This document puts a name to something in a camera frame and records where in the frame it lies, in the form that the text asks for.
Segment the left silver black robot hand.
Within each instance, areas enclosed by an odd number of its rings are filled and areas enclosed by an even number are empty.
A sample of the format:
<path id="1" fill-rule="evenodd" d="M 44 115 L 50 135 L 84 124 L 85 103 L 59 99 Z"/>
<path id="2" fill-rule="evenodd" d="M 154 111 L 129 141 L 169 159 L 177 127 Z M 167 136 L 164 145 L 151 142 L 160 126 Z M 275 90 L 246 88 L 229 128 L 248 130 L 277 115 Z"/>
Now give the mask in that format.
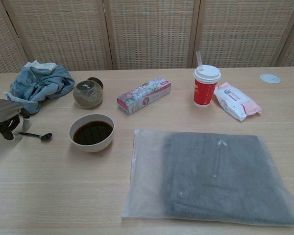
<path id="1" fill-rule="evenodd" d="M 29 128 L 30 113 L 20 102 L 0 99 L 0 133 L 8 141 L 20 140 L 21 134 L 13 134 L 13 130 L 23 117 L 23 131 Z"/>

